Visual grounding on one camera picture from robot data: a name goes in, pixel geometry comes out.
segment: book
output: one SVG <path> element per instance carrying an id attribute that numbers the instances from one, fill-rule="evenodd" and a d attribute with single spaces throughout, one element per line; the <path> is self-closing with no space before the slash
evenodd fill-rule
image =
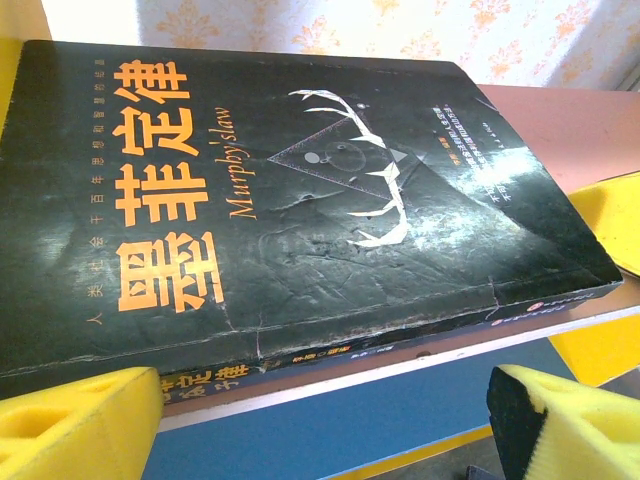
<path id="1" fill-rule="evenodd" d="M 449 62 L 30 41 L 0 200 L 3 396 L 149 365 L 180 401 L 622 281 Z"/>

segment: yellow stripe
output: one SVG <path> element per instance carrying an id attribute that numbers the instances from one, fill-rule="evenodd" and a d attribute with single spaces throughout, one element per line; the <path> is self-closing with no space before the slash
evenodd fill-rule
<path id="1" fill-rule="evenodd" d="M 418 448 L 408 453 L 397 455 L 395 457 L 387 458 L 380 462 L 367 465 L 353 470 L 351 472 L 343 473 L 335 477 L 331 477 L 333 480 L 364 480 L 366 478 L 375 477 L 383 473 L 390 472 L 397 468 L 406 467 L 412 463 L 425 460 L 430 457 L 434 457 L 454 448 L 462 447 L 476 440 L 482 440 L 483 438 L 490 437 L 492 434 L 491 427 L 482 427 L 471 432 L 463 433 L 456 437 L 443 440 L 442 442 L 435 443 L 433 445 L 427 445 L 426 447 Z"/>

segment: red logo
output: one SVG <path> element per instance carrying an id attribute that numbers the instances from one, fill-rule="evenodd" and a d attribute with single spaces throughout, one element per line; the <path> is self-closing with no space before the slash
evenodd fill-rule
<path id="1" fill-rule="evenodd" d="M 534 303 L 533 305 L 531 305 L 529 308 L 527 308 L 527 312 L 533 312 L 534 310 L 539 309 L 541 306 L 544 305 L 544 302 L 538 302 L 538 303 Z"/>

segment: orange floral pattern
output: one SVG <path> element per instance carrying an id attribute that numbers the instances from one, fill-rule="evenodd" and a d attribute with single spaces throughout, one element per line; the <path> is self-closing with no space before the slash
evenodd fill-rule
<path id="1" fill-rule="evenodd" d="M 373 5 L 380 10 L 380 16 L 384 17 L 390 10 L 398 8 L 400 2 L 398 0 L 373 0 Z"/>
<path id="2" fill-rule="evenodd" d="M 571 35 L 581 25 L 589 23 L 591 15 L 591 7 L 587 0 L 580 0 L 575 5 L 569 5 L 567 9 L 556 16 L 558 24 L 556 25 L 556 41 Z"/>
<path id="3" fill-rule="evenodd" d="M 497 79 L 504 77 L 514 65 L 522 63 L 520 41 L 514 40 L 506 48 L 500 48 L 498 53 L 489 57 L 489 61 L 494 77 Z"/>
<path id="4" fill-rule="evenodd" d="M 574 82 L 584 72 L 591 70 L 593 67 L 593 51 L 585 50 L 580 55 L 573 57 L 570 61 L 564 62 L 560 68 L 562 69 L 562 81 L 565 84 Z"/>
<path id="5" fill-rule="evenodd" d="M 449 3 L 449 0 L 435 0 L 434 11 L 433 14 L 437 17 L 438 15 L 442 15 L 442 12 L 445 10 L 445 7 Z"/>
<path id="6" fill-rule="evenodd" d="M 479 29 L 483 29 L 496 21 L 501 13 L 511 11 L 509 0 L 473 0 L 471 8 L 477 10 L 474 19 Z"/>
<path id="7" fill-rule="evenodd" d="M 302 27 L 302 35 L 296 35 L 291 43 L 302 45 L 301 53 L 326 55 L 332 47 L 339 47 L 340 40 L 336 38 L 336 31 L 327 26 L 324 15 L 319 16 L 311 27 Z"/>
<path id="8" fill-rule="evenodd" d="M 220 35 L 209 15 L 202 15 L 193 0 L 182 0 L 176 13 L 166 12 L 166 20 L 156 25 L 158 32 L 171 35 L 174 47 L 203 48 L 206 37 Z"/>
<path id="9" fill-rule="evenodd" d="M 432 32 L 425 32 L 417 38 L 412 38 L 400 53 L 413 60 L 433 60 L 440 56 L 440 42 L 434 40 Z"/>
<path id="10" fill-rule="evenodd" d="M 639 1 L 137 0 L 136 4 L 141 44 L 443 59 L 463 66 L 478 83 L 615 88 L 637 64 Z M 358 23 L 349 19 L 347 9 L 358 16 Z"/>

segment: blue surface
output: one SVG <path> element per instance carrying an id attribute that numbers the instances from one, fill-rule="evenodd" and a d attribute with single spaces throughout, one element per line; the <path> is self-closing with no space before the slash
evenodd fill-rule
<path id="1" fill-rule="evenodd" d="M 551 343 L 523 345 L 160 433 L 144 480 L 316 479 L 489 424 L 494 366 L 574 378 Z"/>

